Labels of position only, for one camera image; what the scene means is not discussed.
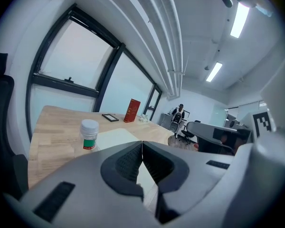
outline window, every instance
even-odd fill
[[[236,119],[238,117],[238,107],[228,109],[228,114],[234,116]]]
[[[152,110],[147,110],[146,114],[147,118],[149,119],[149,121],[151,121],[151,117],[153,115],[153,111]]]
[[[227,111],[225,111],[225,108],[215,104],[213,106],[209,124],[223,127],[225,124],[226,117],[227,117]]]
[[[32,85],[30,94],[30,120],[32,131],[45,105],[53,105],[68,110],[91,112],[95,98],[79,95],[41,85]]]
[[[256,112],[258,110],[258,102],[253,102],[250,104],[240,105],[238,107],[237,120],[241,120],[250,112]]]
[[[32,64],[25,106],[28,136],[45,105],[125,114],[133,98],[141,102],[138,114],[151,103],[153,116],[161,94],[125,44],[74,4],[47,33]]]
[[[39,74],[96,89],[113,47],[70,19],[55,36]]]
[[[116,64],[106,89],[100,112],[125,114],[130,100],[140,101],[138,115],[144,112],[153,83],[125,54]]]

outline wooden table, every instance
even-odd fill
[[[99,122],[99,132],[124,128],[139,140],[154,141],[168,145],[173,135],[169,130],[152,122],[142,123],[136,117],[132,123],[124,122],[124,115],[114,114],[118,122],[110,122],[101,113],[87,113],[45,106],[39,116],[32,137],[28,160],[28,186],[48,176],[74,158],[72,143],[77,141],[79,127],[84,119]]]

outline person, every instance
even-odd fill
[[[180,104],[180,105],[179,105],[179,112],[181,113],[182,119],[185,118],[185,112],[184,112],[183,108],[184,108],[184,105],[183,105],[183,104]],[[172,112],[172,115],[174,116],[174,114],[175,114],[176,112],[177,112],[177,107],[176,107],[176,108],[174,109],[174,111]]]
[[[184,105],[183,105],[183,104],[180,104],[178,111],[181,113],[181,118],[182,118],[182,119],[185,118],[185,112],[184,112],[183,108],[184,108]],[[172,115],[174,116],[174,114],[176,114],[176,113],[177,113],[177,108],[174,109],[174,111],[172,112]]]

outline green label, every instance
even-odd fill
[[[84,139],[84,149],[85,150],[91,150],[94,147],[95,147],[95,139],[94,140]]]

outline red box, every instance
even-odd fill
[[[125,114],[123,120],[125,123],[134,122],[140,104],[141,104],[140,101],[131,99],[127,113]]]

